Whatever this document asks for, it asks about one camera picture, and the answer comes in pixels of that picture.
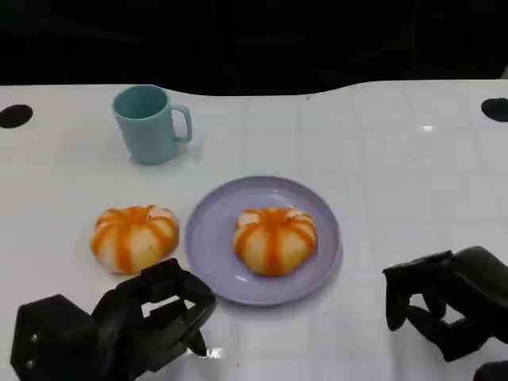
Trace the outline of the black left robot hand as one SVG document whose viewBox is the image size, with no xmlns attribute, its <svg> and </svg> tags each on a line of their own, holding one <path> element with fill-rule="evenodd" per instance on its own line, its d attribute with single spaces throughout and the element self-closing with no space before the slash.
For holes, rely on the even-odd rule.
<svg viewBox="0 0 508 381">
<path fill-rule="evenodd" d="M 206 355 L 200 332 L 215 311 L 214 293 L 175 259 L 145 268 L 108 291 L 94 308 L 97 380 L 134 380 L 186 351 Z"/>
</svg>

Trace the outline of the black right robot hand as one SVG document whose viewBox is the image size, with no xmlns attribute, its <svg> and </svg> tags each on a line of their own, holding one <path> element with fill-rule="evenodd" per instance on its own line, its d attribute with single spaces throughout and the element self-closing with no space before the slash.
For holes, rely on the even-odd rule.
<svg viewBox="0 0 508 381">
<path fill-rule="evenodd" d="M 490 338 L 507 341 L 507 266 L 480 246 L 383 270 L 390 331 L 406 321 L 451 362 Z"/>
</svg>

